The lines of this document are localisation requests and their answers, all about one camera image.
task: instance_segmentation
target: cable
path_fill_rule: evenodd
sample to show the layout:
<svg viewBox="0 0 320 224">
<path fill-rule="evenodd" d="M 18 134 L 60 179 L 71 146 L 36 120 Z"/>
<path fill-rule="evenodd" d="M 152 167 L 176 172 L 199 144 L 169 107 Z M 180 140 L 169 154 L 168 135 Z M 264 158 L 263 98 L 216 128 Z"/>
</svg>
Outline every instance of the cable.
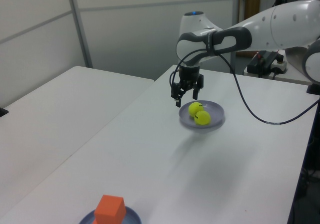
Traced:
<svg viewBox="0 0 320 224">
<path fill-rule="evenodd" d="M 295 217 L 295 212 L 294 212 L 295 210 L 294 210 L 294 209 L 295 209 L 295 204 L 293 203 L 293 204 L 292 204 L 292 224 L 295 224 L 294 222 L 295 222 L 295 218 L 296 218 L 296 217 Z"/>
<path fill-rule="evenodd" d="M 320 102 L 320 99 L 318 99 L 318 100 L 315 101 L 312 105 L 310 105 L 306 110 L 304 110 L 301 114 L 297 115 L 296 117 L 294 117 L 294 118 L 292 118 L 292 119 L 290 119 L 290 120 L 284 121 L 284 122 L 268 122 L 268 121 L 262 120 L 262 119 L 260 119 L 259 117 L 257 117 L 257 116 L 252 112 L 252 110 L 249 108 L 248 104 L 246 103 L 246 101 L 245 101 L 245 99 L 244 99 L 244 97 L 243 97 L 243 95 L 242 95 L 242 91 L 241 91 L 241 89 L 240 89 L 240 85 L 239 85 L 238 79 L 237 79 L 237 77 L 236 77 L 236 73 L 235 73 L 234 69 L 232 68 L 232 66 L 231 66 L 231 65 L 229 64 L 229 62 L 225 59 L 225 57 L 223 57 L 223 56 L 220 55 L 220 54 L 219 54 L 219 56 L 220 56 L 220 58 L 222 58 L 222 59 L 225 61 L 225 63 L 229 66 L 229 68 L 230 68 L 230 70 L 231 70 L 231 72 L 232 72 L 232 74 L 233 74 L 235 83 L 236 83 L 236 85 L 237 85 L 237 87 L 238 87 L 238 90 L 239 90 L 240 96 L 241 96 L 241 98 L 242 98 L 242 101 L 243 101 L 244 105 L 246 106 L 246 108 L 249 110 L 250 114 L 251 114 L 254 118 L 256 118 L 257 120 L 259 120 L 259 121 L 261 121 L 261 122 L 263 122 L 263 123 L 265 123 L 265 124 L 269 124 L 269 125 L 284 125 L 284 124 L 290 123 L 290 122 L 298 119 L 299 117 L 303 116 L 304 114 L 306 114 L 310 109 L 313 108 L 313 106 L 315 106 L 316 104 L 318 104 L 318 103 Z"/>
<path fill-rule="evenodd" d="M 171 77 L 172 77 L 173 74 L 174 74 L 174 71 L 170 74 L 170 78 L 169 78 L 170 87 L 172 87 Z"/>
<path fill-rule="evenodd" d="M 206 49 L 198 49 L 198 50 L 194 50 L 192 52 L 190 52 L 189 54 L 187 54 L 186 56 L 183 57 L 183 59 L 178 63 L 178 65 L 176 66 L 176 69 L 174 72 L 171 73 L 171 75 L 173 74 L 173 79 L 172 79 L 172 82 L 170 82 L 170 86 L 172 86 L 172 84 L 175 82 L 175 76 L 176 76 L 176 72 L 178 72 L 178 68 L 179 66 L 182 64 L 182 62 L 187 58 L 189 57 L 190 55 L 196 53 L 196 52 L 199 52 L 199 51 L 207 51 Z"/>
<path fill-rule="evenodd" d="M 273 74 L 272 80 L 275 80 L 277 74 L 278 74 L 277 72 Z"/>
</svg>

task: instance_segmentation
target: floor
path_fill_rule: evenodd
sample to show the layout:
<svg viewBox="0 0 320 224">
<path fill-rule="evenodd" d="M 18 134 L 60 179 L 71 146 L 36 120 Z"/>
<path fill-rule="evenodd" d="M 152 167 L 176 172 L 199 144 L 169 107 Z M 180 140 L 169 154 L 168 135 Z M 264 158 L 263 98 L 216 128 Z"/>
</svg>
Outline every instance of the floor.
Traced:
<svg viewBox="0 0 320 224">
<path fill-rule="evenodd" d="M 251 58 L 236 57 L 235 72 L 236 74 L 243 74 L 244 69 L 249 64 Z M 320 132 L 320 125 L 315 128 L 315 132 Z M 320 144 L 317 148 L 312 149 L 311 157 L 313 164 L 306 164 L 310 159 L 308 155 L 305 159 L 305 167 L 309 169 L 308 174 L 312 174 L 314 168 L 317 171 L 313 173 L 312 180 L 308 179 L 306 172 L 302 171 L 299 185 L 296 191 L 296 201 L 288 217 L 287 224 L 320 224 Z"/>
</svg>

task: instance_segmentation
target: blue plate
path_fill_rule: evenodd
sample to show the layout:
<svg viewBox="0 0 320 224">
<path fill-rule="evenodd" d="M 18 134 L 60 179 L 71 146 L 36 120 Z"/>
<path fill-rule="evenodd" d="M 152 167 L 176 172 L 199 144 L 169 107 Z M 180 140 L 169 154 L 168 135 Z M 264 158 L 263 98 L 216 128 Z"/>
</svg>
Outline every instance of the blue plate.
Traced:
<svg viewBox="0 0 320 224">
<path fill-rule="evenodd" d="M 125 207 L 126 215 L 122 221 L 122 224 L 142 224 L 140 217 L 138 214 L 129 207 Z M 94 212 L 95 210 L 91 211 L 88 215 L 86 215 L 79 224 L 92 224 L 95 220 Z"/>
<path fill-rule="evenodd" d="M 189 105 L 193 102 L 200 102 L 203 105 L 205 111 L 208 111 L 208 113 L 211 116 L 211 122 L 209 125 L 197 125 L 194 121 L 194 118 L 192 118 L 189 115 L 189 110 L 188 110 Z M 186 103 L 180 108 L 179 116 L 180 116 L 180 121 L 183 125 L 190 128 L 195 128 L 195 129 L 208 129 L 208 128 L 214 129 L 222 126 L 225 120 L 225 113 L 222 106 L 208 100 L 195 100 L 195 101 Z"/>
</svg>

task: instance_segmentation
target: white table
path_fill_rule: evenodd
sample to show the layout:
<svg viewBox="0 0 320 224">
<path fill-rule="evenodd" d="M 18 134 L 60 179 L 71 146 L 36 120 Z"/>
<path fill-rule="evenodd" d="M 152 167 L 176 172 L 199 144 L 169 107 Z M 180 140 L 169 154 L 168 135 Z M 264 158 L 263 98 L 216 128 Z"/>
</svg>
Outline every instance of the white table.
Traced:
<svg viewBox="0 0 320 224">
<path fill-rule="evenodd" d="M 286 224 L 316 108 L 287 125 L 266 125 L 249 114 L 231 74 L 201 70 L 199 98 L 219 103 L 226 121 L 196 132 L 179 122 L 168 84 L 173 69 L 0 223 L 77 224 L 111 194 L 123 196 L 145 224 Z M 319 98 L 304 85 L 238 78 L 254 113 L 269 121 L 296 116 Z"/>
<path fill-rule="evenodd" d="M 0 118 L 0 217 L 116 117 L 153 80 L 74 67 Z"/>
<path fill-rule="evenodd" d="M 287 61 L 286 53 L 284 50 L 279 50 L 279 54 L 283 55 L 284 61 Z M 286 68 L 287 68 L 287 71 L 284 74 L 276 75 L 274 80 L 296 83 L 296 84 L 301 84 L 301 85 L 311 85 L 312 84 L 312 82 L 306 76 L 304 76 L 299 70 L 297 70 L 288 61 L 287 61 Z M 247 67 L 244 69 L 243 72 L 244 72 L 243 75 L 258 77 L 258 75 L 256 75 L 256 74 L 248 73 Z M 272 80 L 273 76 L 274 76 L 274 73 L 270 73 L 269 75 L 263 75 L 262 78 Z"/>
</svg>

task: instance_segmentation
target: white wall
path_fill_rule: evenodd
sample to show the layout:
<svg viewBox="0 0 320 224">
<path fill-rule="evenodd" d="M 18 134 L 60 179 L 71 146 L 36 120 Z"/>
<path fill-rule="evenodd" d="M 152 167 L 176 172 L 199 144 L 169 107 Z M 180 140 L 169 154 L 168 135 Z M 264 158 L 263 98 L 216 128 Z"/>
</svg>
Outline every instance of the white wall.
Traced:
<svg viewBox="0 0 320 224">
<path fill-rule="evenodd" d="M 69 0 L 0 0 L 0 107 L 84 66 Z"/>
<path fill-rule="evenodd" d="M 232 25 L 233 0 L 76 2 L 93 67 L 154 80 L 178 62 L 175 46 L 184 13 L 203 11 L 223 29 Z M 203 68 L 229 72 L 220 59 Z"/>
</svg>

